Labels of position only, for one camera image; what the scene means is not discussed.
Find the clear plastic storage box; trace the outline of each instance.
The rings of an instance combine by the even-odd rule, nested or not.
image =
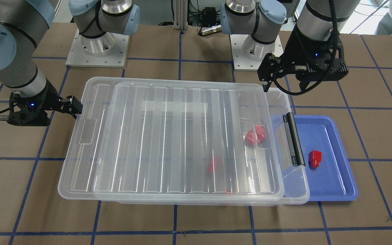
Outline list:
[[[59,181],[64,198],[260,206],[308,201],[305,166],[292,161],[285,127],[290,104],[278,89],[95,77],[81,102]]]

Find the box handle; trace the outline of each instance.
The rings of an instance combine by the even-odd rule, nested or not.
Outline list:
[[[290,148],[291,161],[293,166],[305,166],[305,161],[300,147],[299,134],[297,133],[296,121],[293,113],[283,115],[283,125],[287,133],[288,147]]]

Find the plastic container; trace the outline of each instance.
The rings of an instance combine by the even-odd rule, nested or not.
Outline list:
[[[358,188],[337,126],[328,116],[297,115],[296,124],[306,166],[308,153],[322,152],[322,162],[316,169],[307,167],[310,201],[352,201]]]
[[[309,198],[282,123],[288,98],[277,89],[95,77],[81,102],[59,181],[64,198],[262,206]],[[266,139],[246,143],[257,125]]]

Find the blue plastic tray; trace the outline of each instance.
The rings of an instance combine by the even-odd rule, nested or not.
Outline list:
[[[335,122],[328,116],[295,115],[294,118],[306,164],[309,200],[355,200],[358,188]],[[308,154],[312,150],[322,152],[317,169],[309,166]]]

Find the red plastic piece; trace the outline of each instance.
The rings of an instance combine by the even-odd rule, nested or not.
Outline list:
[[[320,166],[320,162],[322,161],[322,152],[318,150],[313,150],[308,155],[309,165],[312,168],[318,168]]]
[[[256,125],[255,131],[257,132],[257,138],[260,141],[264,141],[266,139],[266,130],[264,130],[264,127],[262,125]]]
[[[257,140],[257,144],[261,143],[261,140],[259,138],[256,138]],[[244,138],[244,141],[246,141],[246,143],[250,144],[250,145],[255,145],[255,135],[254,132],[251,130],[249,132],[247,132],[246,137]]]
[[[208,166],[208,172],[210,174],[213,174],[214,173],[214,168],[215,168],[215,166],[214,166],[214,157],[213,157],[213,158],[211,158],[210,165]]]

